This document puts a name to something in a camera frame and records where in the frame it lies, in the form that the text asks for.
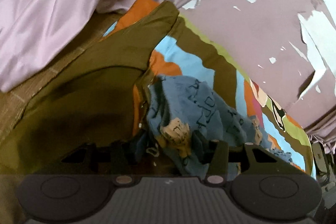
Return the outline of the blue car-print pants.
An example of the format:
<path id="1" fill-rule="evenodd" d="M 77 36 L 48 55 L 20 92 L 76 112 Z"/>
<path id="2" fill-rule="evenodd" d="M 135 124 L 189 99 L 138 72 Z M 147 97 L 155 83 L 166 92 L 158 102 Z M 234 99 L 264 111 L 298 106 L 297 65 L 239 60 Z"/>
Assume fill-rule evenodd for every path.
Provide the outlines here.
<path id="1" fill-rule="evenodd" d="M 143 89 L 148 108 L 145 132 L 136 145 L 143 173 L 198 176 L 210 170 L 216 147 L 245 143 L 261 146 L 291 164 L 291 153 L 275 147 L 256 116 L 244 117 L 212 90 L 206 82 L 190 76 L 155 77 Z"/>

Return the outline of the colourful patterned bed sheet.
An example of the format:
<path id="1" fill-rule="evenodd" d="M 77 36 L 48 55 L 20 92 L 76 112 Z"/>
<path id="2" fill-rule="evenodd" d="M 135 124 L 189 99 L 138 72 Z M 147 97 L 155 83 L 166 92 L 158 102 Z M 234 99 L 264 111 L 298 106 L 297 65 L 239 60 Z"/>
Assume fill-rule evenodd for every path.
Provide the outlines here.
<path id="1" fill-rule="evenodd" d="M 59 80 L 61 75 L 94 46 L 108 43 L 113 47 L 112 68 L 115 71 L 111 82 L 112 92 L 109 96 L 120 97 L 125 101 L 117 108 L 118 113 L 130 111 L 130 118 L 123 123 L 127 136 L 135 134 L 135 123 L 143 113 L 140 104 L 144 102 L 145 95 L 144 88 L 139 83 L 141 74 L 190 75 L 207 81 L 230 106 L 243 114 L 257 116 L 275 147 L 290 152 L 295 164 L 307 174 L 314 175 L 311 145 L 301 126 L 288 114 L 284 115 L 281 122 L 276 121 L 275 110 L 278 107 L 276 102 L 271 98 L 261 102 L 259 98 L 264 95 L 262 89 L 234 62 L 224 47 L 210 41 L 185 16 L 179 15 L 178 23 L 185 28 L 185 35 L 191 35 L 192 38 L 186 40 L 185 35 L 173 34 L 177 41 L 171 51 L 160 50 L 155 44 L 149 44 L 144 40 L 127 47 L 114 41 L 116 35 L 123 29 L 141 22 L 144 17 L 155 13 L 158 8 L 159 4 L 153 0 L 136 0 L 130 10 L 112 24 L 96 44 L 85 50 L 33 96 L 21 119 L 7 138 L 1 142 L 15 143 L 14 130 L 34 109 L 38 98 L 51 83 Z"/>

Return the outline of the pink satin right curtain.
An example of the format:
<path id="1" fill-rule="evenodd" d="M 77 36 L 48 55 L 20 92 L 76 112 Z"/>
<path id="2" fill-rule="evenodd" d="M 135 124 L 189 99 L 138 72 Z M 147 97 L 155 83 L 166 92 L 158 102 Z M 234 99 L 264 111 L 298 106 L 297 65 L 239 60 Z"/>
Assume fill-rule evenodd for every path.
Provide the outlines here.
<path id="1" fill-rule="evenodd" d="M 310 140 L 322 144 L 325 153 L 335 154 L 335 107 L 304 131 Z"/>

